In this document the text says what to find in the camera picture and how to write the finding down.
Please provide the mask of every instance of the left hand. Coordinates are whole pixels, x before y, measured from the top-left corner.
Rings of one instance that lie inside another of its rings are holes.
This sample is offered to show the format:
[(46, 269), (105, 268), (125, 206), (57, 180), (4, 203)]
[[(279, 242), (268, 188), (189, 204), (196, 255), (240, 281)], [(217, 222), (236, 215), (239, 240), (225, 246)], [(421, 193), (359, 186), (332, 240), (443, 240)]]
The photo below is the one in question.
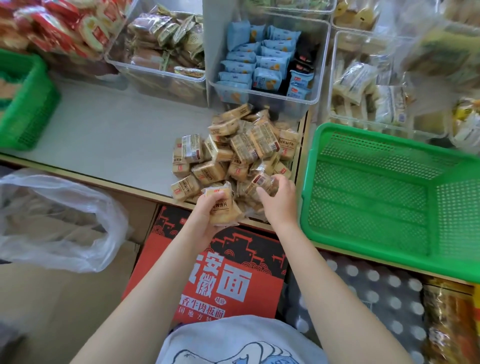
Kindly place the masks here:
[(223, 197), (223, 191), (215, 192), (209, 196), (201, 195), (198, 198), (197, 206), (195, 206), (181, 229), (181, 232), (185, 233), (186, 239), (194, 245), (198, 254), (208, 248), (215, 234), (224, 229), (223, 227), (212, 226), (209, 222), (212, 207), (215, 202)]

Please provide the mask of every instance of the red cardboard box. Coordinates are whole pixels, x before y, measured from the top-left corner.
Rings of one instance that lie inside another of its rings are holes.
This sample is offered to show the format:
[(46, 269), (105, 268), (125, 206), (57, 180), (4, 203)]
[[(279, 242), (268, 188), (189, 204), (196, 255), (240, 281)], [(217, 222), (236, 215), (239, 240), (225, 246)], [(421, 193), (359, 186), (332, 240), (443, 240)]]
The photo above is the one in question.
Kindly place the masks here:
[[(160, 258), (190, 211), (163, 206), (133, 270), (125, 298)], [(232, 227), (198, 255), (174, 321), (192, 323), (237, 315), (275, 317), (288, 262), (278, 240)]]

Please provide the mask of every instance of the white t-shirt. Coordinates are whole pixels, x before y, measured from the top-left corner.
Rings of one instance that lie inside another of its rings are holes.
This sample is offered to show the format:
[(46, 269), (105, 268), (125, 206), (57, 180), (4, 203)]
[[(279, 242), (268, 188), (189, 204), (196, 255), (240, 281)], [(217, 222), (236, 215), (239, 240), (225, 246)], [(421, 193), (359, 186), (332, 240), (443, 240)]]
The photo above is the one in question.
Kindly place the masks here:
[(271, 318), (234, 316), (180, 327), (156, 364), (327, 364), (322, 349)]

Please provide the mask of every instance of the green basket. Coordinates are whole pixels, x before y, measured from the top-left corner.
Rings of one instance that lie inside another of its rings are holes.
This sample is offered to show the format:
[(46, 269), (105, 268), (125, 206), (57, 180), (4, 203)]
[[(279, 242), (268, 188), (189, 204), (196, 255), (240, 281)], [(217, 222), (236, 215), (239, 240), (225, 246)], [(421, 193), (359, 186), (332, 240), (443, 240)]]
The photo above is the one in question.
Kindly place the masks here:
[(480, 159), (327, 123), (308, 158), (307, 237), (480, 283)]
[(32, 149), (58, 105), (60, 93), (37, 55), (0, 49), (0, 71), (24, 79), (0, 120), (0, 148)]

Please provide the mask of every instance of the right hand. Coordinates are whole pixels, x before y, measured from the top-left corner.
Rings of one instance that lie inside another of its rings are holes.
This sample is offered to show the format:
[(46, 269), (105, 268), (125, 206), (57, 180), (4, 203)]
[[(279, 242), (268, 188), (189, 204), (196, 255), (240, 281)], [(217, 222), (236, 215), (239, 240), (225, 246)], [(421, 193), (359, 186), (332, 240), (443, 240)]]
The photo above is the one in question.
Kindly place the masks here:
[(278, 192), (275, 197), (270, 197), (262, 187), (257, 187), (257, 193), (265, 209), (265, 216), (274, 228), (279, 224), (297, 226), (295, 184), (281, 174), (273, 177), (278, 182)]

